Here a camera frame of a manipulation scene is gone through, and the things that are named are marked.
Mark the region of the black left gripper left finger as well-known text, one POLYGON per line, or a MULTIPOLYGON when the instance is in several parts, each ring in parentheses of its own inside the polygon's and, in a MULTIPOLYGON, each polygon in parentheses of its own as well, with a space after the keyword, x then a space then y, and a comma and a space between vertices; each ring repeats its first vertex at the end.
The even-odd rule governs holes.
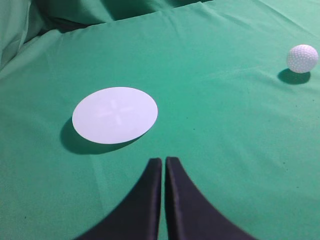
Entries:
POLYGON ((103 220, 79 236, 80 240, 156 240, 162 193, 162 160, 151 158, 142 175, 103 220))

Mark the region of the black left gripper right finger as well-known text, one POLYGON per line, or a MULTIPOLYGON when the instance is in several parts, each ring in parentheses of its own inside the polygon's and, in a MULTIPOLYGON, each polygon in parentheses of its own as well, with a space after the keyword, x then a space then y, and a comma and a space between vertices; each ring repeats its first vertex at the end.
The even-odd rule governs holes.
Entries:
POLYGON ((198 190, 179 158, 165 160, 165 217, 169 240, 254 240, 198 190))

